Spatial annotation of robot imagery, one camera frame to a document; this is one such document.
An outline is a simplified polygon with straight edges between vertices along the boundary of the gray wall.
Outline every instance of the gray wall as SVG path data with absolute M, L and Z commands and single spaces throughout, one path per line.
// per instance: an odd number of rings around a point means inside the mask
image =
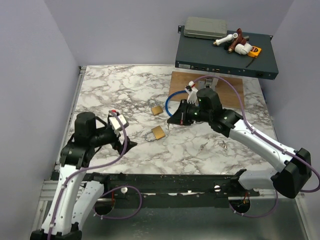
M 0 239 L 26 240 L 79 68 L 43 0 L 1 0 L 0 22 Z
M 45 0 L 81 65 L 173 64 L 187 17 L 273 35 L 293 0 Z
M 319 0 L 295 0 L 272 39 L 279 68 L 275 81 L 263 81 L 270 114 L 280 141 L 311 152 L 320 171 Z M 313 175 L 306 189 L 315 188 Z M 320 226 L 320 192 L 307 194 L 315 226 Z

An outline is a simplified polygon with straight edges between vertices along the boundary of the padlock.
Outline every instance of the padlock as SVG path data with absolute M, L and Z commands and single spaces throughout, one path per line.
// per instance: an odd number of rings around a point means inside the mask
M 152 107 L 150 100 L 153 100 L 155 102 L 156 106 Z M 150 98 L 147 102 L 148 102 L 154 116 L 157 116 L 157 115 L 162 114 L 164 112 L 162 107 L 158 104 L 157 100 L 155 100 L 154 98 Z
M 147 135 L 153 133 L 154 138 L 153 139 L 148 139 Z M 156 126 L 154 128 L 151 129 L 151 131 L 148 131 L 145 135 L 144 135 L 144 139 L 147 140 L 148 142 L 153 142 L 154 140 L 159 140 L 162 139 L 163 137 L 165 137 L 166 134 L 165 132 L 162 130 L 162 128 L 160 126 Z

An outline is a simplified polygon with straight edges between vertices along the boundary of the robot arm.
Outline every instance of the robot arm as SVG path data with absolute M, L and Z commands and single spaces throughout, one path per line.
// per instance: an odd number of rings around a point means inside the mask
M 273 166 L 273 169 L 266 171 L 244 171 L 238 181 L 245 189 L 273 188 L 285 197 L 295 198 L 311 177 L 311 170 L 292 156 L 266 143 L 257 135 L 266 138 L 276 146 L 281 146 L 281 149 L 298 156 L 308 164 L 311 163 L 310 153 L 303 148 L 296 151 L 285 146 L 249 124 L 253 129 L 251 131 L 240 114 L 222 108 L 218 94 L 211 88 L 200 89 L 196 95 L 199 106 L 188 103 L 187 100 L 181 100 L 179 108 L 167 120 L 167 123 L 190 126 L 194 121 L 207 122 L 215 132 L 244 144 Z
M 126 118 L 117 112 L 114 113 L 126 128 L 129 125 Z M 104 127 L 97 128 L 96 120 Z M 114 116 L 109 115 L 106 123 L 92 112 L 77 115 L 74 134 L 61 150 L 59 179 L 50 210 L 41 229 L 32 232 L 30 240 L 47 240 L 50 237 L 52 240 L 81 239 L 83 224 L 97 199 L 109 190 L 110 180 L 108 175 L 92 173 L 77 200 L 81 182 L 91 159 L 97 153 L 95 148 L 110 144 L 119 153 L 123 151 L 124 145 L 119 140 L 120 129 L 121 125 Z M 126 137 L 126 141 L 125 152 L 137 145 L 136 142 L 130 141 L 129 137 Z

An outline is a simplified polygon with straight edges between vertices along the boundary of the white marble surface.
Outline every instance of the white marble surface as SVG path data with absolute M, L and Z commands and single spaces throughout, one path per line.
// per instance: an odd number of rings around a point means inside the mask
M 234 174 L 243 168 L 262 170 L 270 167 L 268 162 L 241 143 L 213 132 L 207 123 L 170 125 L 168 129 L 165 110 L 164 113 L 153 116 L 147 100 L 156 98 L 164 109 L 172 71 L 188 72 L 172 65 L 87 67 L 68 135 L 74 130 L 74 120 L 78 113 L 90 111 L 106 120 L 108 111 L 116 109 L 127 117 L 130 123 L 126 129 L 127 135 L 138 143 L 118 163 L 95 172 Z M 242 79 L 248 121 L 275 138 L 258 79 Z M 169 103 L 171 113 L 174 113 L 178 104 Z M 144 139 L 145 133 L 156 126 L 161 126 L 166 136 L 147 142 Z M 118 152 L 111 146 L 105 146 L 92 159 L 90 166 L 105 164 L 114 160 L 117 155 Z

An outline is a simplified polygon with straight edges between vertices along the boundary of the orange tape measure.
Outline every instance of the orange tape measure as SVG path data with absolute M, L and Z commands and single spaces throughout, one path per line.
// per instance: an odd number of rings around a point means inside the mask
M 248 56 L 252 57 L 252 58 L 257 58 L 258 55 L 260 54 L 261 52 L 261 48 L 260 47 L 257 47 L 257 46 L 252 46 L 252 49 L 251 51 L 248 53 Z

